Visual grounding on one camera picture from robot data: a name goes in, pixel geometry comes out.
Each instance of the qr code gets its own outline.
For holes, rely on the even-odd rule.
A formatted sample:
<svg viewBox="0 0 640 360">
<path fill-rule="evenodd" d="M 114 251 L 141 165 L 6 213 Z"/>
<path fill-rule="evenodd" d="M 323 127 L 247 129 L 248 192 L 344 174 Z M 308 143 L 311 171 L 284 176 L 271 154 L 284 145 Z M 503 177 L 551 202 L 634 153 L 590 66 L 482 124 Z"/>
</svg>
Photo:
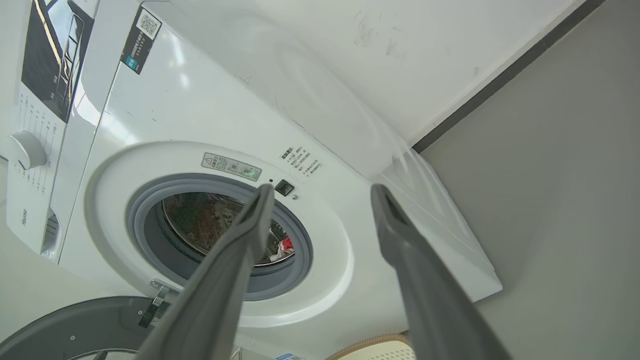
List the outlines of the qr code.
<svg viewBox="0 0 640 360">
<path fill-rule="evenodd" d="M 160 30 L 160 25 L 162 25 L 162 22 L 159 22 L 145 9 L 142 9 L 140 17 L 138 17 L 138 22 L 136 23 L 136 27 L 140 29 L 140 31 L 153 40 L 156 38 L 158 30 Z"/>
</svg>

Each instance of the blue label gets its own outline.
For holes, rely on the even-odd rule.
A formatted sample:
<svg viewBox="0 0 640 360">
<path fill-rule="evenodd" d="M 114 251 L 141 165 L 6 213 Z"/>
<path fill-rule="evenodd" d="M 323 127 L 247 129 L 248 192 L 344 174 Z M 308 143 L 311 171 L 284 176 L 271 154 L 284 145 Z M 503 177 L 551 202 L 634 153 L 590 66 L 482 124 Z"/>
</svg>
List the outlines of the blue label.
<svg viewBox="0 0 640 360">
<path fill-rule="evenodd" d="M 126 62 L 127 66 L 136 70 L 136 65 L 138 64 L 138 62 L 132 58 L 131 56 L 127 58 L 127 62 Z"/>
</svg>

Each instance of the black sticker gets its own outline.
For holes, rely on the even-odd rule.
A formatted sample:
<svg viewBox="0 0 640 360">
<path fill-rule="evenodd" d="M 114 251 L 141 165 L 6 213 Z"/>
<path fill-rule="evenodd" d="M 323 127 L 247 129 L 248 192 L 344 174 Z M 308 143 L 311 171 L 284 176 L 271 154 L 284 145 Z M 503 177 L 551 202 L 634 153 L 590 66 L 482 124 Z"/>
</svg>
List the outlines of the black sticker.
<svg viewBox="0 0 640 360">
<path fill-rule="evenodd" d="M 131 25 L 129 37 L 127 37 L 127 42 L 122 50 L 120 61 L 139 74 L 161 26 L 160 20 L 142 6 L 139 7 L 136 18 Z"/>
</svg>

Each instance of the front-loading washing machine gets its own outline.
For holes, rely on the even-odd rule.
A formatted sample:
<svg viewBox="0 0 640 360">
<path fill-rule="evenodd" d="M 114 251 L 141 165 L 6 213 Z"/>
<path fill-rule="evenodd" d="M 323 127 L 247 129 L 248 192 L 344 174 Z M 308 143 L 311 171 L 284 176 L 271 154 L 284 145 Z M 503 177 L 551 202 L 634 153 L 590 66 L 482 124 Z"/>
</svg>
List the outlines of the front-loading washing machine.
<svg viewBox="0 0 640 360">
<path fill-rule="evenodd" d="M 157 321 L 265 183 L 276 205 L 239 346 L 320 359 L 407 330 L 373 183 L 472 300 L 502 288 L 433 169 L 251 2 L 59 3 L 31 3 L 7 221 L 43 257 L 141 302 L 131 323 Z"/>
</svg>

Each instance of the washing machine door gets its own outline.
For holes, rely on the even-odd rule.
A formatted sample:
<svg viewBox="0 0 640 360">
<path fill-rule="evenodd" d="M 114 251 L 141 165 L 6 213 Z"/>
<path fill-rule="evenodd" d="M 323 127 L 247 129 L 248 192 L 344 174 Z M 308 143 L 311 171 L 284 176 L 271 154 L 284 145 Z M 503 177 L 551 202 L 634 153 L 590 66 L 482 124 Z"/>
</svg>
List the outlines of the washing machine door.
<svg viewBox="0 0 640 360">
<path fill-rule="evenodd" d="M 64 307 L 0 343 L 0 360 L 134 359 L 153 326 L 140 326 L 152 299 L 108 297 Z"/>
</svg>

